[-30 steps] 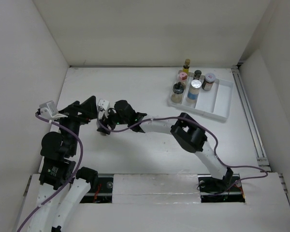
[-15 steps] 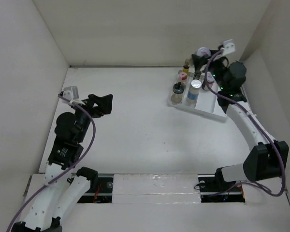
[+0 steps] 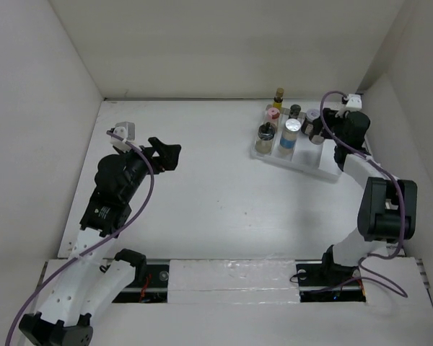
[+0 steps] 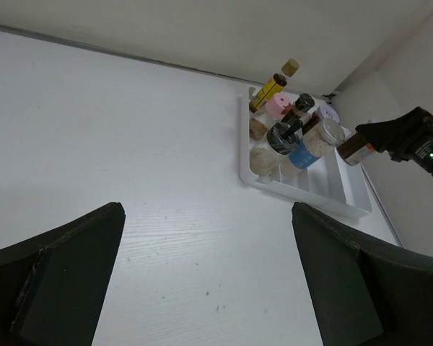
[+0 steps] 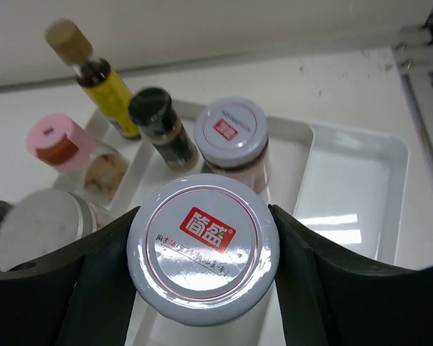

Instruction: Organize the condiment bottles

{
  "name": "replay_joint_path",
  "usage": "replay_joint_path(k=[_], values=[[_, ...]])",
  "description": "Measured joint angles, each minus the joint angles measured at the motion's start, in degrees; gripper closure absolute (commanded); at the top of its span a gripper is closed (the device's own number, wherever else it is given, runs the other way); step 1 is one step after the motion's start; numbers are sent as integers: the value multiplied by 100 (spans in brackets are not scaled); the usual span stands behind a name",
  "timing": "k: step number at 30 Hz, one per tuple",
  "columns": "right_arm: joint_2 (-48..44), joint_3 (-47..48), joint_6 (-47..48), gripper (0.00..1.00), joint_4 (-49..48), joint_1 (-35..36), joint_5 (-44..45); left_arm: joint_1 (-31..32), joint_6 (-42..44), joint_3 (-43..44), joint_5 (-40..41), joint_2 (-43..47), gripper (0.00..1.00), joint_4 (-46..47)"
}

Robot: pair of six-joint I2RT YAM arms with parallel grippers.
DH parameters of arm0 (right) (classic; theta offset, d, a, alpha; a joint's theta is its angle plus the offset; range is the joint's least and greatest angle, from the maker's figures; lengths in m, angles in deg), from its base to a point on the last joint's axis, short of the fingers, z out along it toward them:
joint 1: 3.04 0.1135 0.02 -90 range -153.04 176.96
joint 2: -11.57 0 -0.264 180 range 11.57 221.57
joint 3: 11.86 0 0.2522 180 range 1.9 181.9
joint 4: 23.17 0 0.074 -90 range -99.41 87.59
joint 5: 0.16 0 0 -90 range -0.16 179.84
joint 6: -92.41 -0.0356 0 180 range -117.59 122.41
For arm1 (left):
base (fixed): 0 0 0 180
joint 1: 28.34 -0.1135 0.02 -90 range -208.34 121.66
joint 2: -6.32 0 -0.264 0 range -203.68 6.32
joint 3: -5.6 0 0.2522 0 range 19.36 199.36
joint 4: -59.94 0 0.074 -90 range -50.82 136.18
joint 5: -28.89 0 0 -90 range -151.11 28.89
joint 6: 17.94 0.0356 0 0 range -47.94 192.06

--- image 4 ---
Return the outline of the yellow label sauce bottle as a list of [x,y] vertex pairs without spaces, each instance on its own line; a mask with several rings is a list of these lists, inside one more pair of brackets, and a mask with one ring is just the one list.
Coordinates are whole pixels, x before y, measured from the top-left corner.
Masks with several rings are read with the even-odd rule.
[[253,114],[259,111],[267,101],[276,93],[282,92],[287,86],[289,79],[299,70],[299,63],[290,58],[252,97],[249,103],[249,111]]

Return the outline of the white lid spice jar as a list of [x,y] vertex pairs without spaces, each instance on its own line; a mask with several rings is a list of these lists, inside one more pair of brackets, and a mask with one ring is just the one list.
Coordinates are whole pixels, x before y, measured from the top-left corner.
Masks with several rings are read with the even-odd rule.
[[330,118],[337,123],[340,123],[338,113],[329,104],[323,104],[319,106],[312,114],[310,119],[302,126],[302,134],[306,134],[321,120]]

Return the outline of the silver lid jar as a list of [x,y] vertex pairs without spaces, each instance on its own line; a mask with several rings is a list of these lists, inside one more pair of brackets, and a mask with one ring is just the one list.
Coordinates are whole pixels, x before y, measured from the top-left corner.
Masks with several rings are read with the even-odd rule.
[[354,132],[337,147],[337,152],[346,164],[356,166],[376,153],[376,150],[362,135]]

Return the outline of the blue label white bottle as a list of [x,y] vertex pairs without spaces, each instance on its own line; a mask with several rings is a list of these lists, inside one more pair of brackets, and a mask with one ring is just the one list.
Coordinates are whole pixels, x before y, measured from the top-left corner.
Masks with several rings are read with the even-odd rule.
[[344,130],[335,120],[322,119],[301,137],[298,147],[280,163],[281,173],[295,177],[334,150],[344,139]]

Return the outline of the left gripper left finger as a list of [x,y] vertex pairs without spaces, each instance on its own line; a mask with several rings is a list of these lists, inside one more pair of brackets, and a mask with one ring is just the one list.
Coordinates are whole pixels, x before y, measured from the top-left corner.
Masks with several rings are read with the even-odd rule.
[[0,345],[91,345],[125,220],[108,203],[0,249]]

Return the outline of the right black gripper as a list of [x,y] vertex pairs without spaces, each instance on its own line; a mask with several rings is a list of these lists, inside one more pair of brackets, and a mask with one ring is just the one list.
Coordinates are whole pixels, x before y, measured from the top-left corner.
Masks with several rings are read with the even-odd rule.
[[376,151],[389,149],[393,161],[413,161],[433,177],[433,114],[416,107],[394,120],[356,127]]

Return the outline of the black grinder cap jar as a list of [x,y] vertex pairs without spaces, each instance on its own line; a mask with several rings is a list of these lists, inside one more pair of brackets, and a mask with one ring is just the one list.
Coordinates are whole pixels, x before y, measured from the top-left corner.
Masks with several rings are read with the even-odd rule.
[[250,149],[249,164],[252,173],[260,177],[270,175],[285,157],[299,145],[299,137],[294,126],[288,123],[276,123]]

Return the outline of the pink lid spice jar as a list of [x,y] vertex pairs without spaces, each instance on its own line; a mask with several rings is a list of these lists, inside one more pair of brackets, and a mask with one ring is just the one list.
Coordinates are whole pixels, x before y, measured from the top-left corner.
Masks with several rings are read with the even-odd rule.
[[280,121],[292,108],[289,95],[278,92],[268,100],[261,109],[250,116],[249,136],[254,141],[260,141],[267,131]]

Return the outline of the small black cap jar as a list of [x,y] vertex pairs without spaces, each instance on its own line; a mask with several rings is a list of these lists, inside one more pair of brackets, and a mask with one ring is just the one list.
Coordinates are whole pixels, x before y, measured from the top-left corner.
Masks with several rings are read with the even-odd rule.
[[295,120],[308,113],[314,106],[315,100],[312,98],[312,96],[303,93],[296,99],[290,110],[281,119],[281,121],[283,123],[293,123]]

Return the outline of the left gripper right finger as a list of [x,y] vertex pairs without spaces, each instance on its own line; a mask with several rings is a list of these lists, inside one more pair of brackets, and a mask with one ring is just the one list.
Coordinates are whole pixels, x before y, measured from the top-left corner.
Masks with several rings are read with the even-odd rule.
[[324,345],[433,345],[433,257],[306,203],[292,227]]

